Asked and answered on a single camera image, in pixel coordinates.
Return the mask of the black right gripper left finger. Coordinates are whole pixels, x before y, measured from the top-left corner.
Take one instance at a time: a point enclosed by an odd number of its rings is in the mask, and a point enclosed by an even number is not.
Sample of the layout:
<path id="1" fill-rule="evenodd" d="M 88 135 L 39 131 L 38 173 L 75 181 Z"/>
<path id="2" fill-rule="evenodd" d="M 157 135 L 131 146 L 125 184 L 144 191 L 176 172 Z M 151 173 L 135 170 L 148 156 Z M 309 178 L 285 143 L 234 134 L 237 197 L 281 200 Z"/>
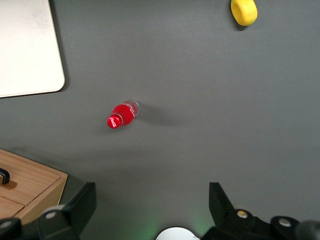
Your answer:
<path id="1" fill-rule="evenodd" d="M 79 240 L 96 208 L 96 184 L 87 182 L 67 204 L 46 210 L 36 220 L 38 238 Z"/>

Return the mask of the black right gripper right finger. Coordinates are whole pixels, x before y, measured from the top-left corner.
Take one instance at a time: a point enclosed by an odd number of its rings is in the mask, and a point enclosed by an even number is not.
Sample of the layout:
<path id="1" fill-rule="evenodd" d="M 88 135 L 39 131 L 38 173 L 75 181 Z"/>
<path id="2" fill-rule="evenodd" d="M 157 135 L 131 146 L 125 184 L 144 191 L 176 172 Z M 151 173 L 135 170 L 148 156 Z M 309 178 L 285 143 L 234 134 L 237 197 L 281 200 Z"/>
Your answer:
<path id="1" fill-rule="evenodd" d="M 249 211 L 236 209 L 218 182 L 209 184 L 209 211 L 214 226 L 203 240 L 274 240 L 271 225 Z"/>

